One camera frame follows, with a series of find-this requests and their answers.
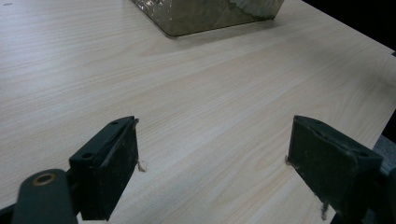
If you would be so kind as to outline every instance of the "clear plastic wrap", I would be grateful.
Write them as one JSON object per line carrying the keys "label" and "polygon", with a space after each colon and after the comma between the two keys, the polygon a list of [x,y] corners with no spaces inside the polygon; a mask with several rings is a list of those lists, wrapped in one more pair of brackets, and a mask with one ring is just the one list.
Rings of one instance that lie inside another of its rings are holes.
{"label": "clear plastic wrap", "polygon": [[167,35],[275,18],[284,0],[132,0]]}

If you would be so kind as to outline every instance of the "screw hole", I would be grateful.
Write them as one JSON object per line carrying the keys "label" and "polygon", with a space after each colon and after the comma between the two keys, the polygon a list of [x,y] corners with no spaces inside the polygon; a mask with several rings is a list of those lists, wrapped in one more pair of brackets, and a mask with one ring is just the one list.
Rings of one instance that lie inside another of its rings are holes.
{"label": "screw hole", "polygon": [[84,155],[82,155],[83,159],[89,159],[90,157],[92,157],[93,154],[91,152],[85,153]]}
{"label": "screw hole", "polygon": [[34,186],[47,185],[48,183],[52,182],[55,179],[55,177],[56,177],[55,174],[40,175],[33,180],[33,185]]}

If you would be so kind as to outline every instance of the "wooden table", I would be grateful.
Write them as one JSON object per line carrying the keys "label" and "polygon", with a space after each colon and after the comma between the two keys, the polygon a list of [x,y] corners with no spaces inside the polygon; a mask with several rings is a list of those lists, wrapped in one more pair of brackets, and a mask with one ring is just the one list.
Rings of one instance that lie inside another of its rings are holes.
{"label": "wooden table", "polygon": [[372,147],[396,107],[391,53],[298,0],[274,21],[177,39],[127,0],[4,0],[0,207],[135,115],[148,172],[110,223],[329,223],[285,165],[292,118]]}

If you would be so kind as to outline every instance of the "light wood grain surface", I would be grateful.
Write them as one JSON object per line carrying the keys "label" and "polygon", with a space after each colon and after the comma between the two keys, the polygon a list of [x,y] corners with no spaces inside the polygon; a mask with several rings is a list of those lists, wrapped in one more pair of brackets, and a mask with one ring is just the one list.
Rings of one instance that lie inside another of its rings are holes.
{"label": "light wood grain surface", "polygon": [[298,0],[274,21],[178,39],[127,0],[2,0],[0,207],[135,115],[148,172],[110,223],[329,223],[284,163],[292,118],[372,147],[396,107],[391,53]]}

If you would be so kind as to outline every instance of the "transparent plastic package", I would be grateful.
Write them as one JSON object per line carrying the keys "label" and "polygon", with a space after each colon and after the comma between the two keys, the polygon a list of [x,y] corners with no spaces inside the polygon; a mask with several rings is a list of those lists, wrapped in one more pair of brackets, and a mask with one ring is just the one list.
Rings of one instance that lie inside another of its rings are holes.
{"label": "transparent plastic package", "polygon": [[284,0],[132,0],[167,35],[273,20]]}

